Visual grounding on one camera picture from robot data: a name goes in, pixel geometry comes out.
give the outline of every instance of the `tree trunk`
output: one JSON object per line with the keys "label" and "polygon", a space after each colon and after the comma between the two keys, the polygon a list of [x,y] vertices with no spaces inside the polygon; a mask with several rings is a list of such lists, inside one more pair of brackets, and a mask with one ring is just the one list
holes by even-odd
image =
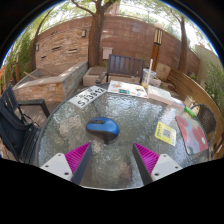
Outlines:
{"label": "tree trunk", "polygon": [[35,36],[34,36],[34,39],[33,39],[33,47],[32,47],[32,71],[36,70],[36,43],[37,43],[37,37],[38,37],[39,31],[40,31],[40,28],[41,28],[42,24],[44,23],[44,20],[48,17],[48,15],[51,13],[51,11],[53,9],[54,8],[52,8],[47,13],[47,15],[42,19],[42,21],[40,22],[40,24],[39,24],[39,26],[37,28],[37,31],[35,33]]}
{"label": "tree trunk", "polygon": [[99,65],[100,40],[104,22],[104,12],[96,13],[93,16],[92,26],[89,33],[89,68]]}
{"label": "tree trunk", "polygon": [[12,67],[12,53],[13,53],[13,48],[14,48],[14,45],[12,46],[12,49],[11,49],[11,52],[10,52],[9,68],[10,68],[10,74],[11,74],[12,82],[13,82],[13,84],[15,85],[15,84],[16,84],[16,79],[15,79],[15,77],[14,77],[14,74],[13,74],[13,67]]}
{"label": "tree trunk", "polygon": [[181,27],[181,51],[180,51],[180,61],[178,70],[185,73],[186,61],[187,61],[187,34],[185,30],[185,23],[183,16],[181,16],[180,27]]}

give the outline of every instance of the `book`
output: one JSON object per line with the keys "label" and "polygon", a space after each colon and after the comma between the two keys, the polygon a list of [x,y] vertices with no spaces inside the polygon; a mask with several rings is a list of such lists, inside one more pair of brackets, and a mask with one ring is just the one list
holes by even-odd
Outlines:
{"label": "book", "polygon": [[158,122],[157,124],[155,137],[170,145],[175,146],[176,144],[176,130],[162,122]]}
{"label": "book", "polygon": [[173,104],[173,98],[171,97],[168,91],[149,85],[147,92],[148,92],[148,98],[161,101],[169,105]]}
{"label": "book", "polygon": [[110,81],[107,92],[147,98],[147,93],[143,86],[114,80]]}

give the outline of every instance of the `lamp post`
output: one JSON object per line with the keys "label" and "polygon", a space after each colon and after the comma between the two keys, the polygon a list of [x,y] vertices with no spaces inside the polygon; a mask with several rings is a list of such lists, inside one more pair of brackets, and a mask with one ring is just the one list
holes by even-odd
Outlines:
{"label": "lamp post", "polygon": [[160,23],[155,23],[154,26],[156,27],[156,29],[151,59],[153,59],[152,70],[156,71],[160,55],[160,45],[162,44],[163,26]]}

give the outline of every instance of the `white box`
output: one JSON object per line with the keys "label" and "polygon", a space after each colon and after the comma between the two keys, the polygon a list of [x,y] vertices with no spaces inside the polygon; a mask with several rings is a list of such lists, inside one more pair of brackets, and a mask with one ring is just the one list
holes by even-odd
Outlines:
{"label": "white box", "polygon": [[148,98],[153,100],[158,100],[169,105],[173,104],[173,98],[171,97],[170,93],[163,89],[148,85],[147,94]]}
{"label": "white box", "polygon": [[109,54],[112,54],[113,48],[103,47],[103,59],[109,59]]}

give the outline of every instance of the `wooden bench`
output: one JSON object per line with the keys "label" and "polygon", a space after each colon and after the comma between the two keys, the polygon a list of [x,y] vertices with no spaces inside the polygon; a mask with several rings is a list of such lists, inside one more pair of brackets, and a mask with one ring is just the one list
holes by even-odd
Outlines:
{"label": "wooden bench", "polygon": [[96,84],[100,84],[105,76],[107,76],[106,81],[108,82],[109,74],[120,77],[139,77],[141,82],[143,68],[145,68],[145,61],[142,59],[110,54],[107,72],[103,72],[98,77]]}

